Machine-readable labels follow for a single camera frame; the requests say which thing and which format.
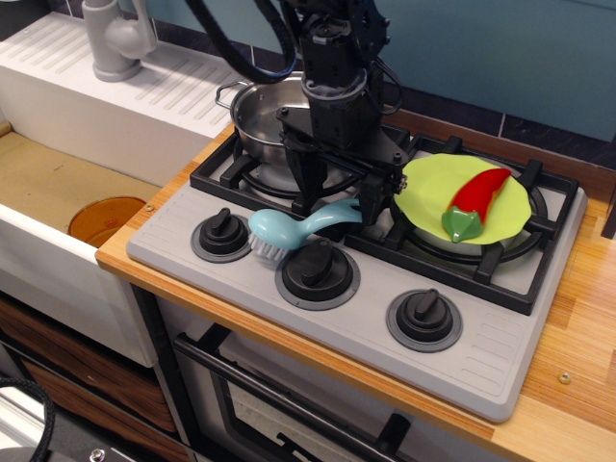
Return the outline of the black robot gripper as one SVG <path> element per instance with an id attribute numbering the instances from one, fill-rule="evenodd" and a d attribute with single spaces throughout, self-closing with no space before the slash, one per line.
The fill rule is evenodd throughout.
<path id="1" fill-rule="evenodd" d="M 276 111 L 283 126 L 281 139 L 299 193 L 294 213 L 307 216 L 321 197 L 327 166 L 319 156 L 362 178 L 359 206 L 362 223 L 375 224 L 406 178 L 408 156 L 382 128 L 383 71 L 359 71 L 334 85 L 304 73 L 300 80 L 306 108 L 288 104 Z"/>

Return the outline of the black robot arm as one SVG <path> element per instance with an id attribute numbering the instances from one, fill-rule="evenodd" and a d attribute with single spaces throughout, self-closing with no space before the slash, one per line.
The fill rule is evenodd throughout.
<path id="1" fill-rule="evenodd" d="M 360 180 L 362 222 L 375 224 L 405 186 L 408 157 L 385 134 L 381 122 L 384 80 L 396 74 L 380 57 L 389 21 L 372 1 L 259 1 L 256 6 L 277 37 L 284 69 L 263 70 L 245 59 L 203 1 L 188 4 L 220 55 L 243 77 L 263 85 L 283 81 L 303 62 L 306 109 L 279 108 L 287 163 L 301 194 L 321 193 L 327 167 Z"/>

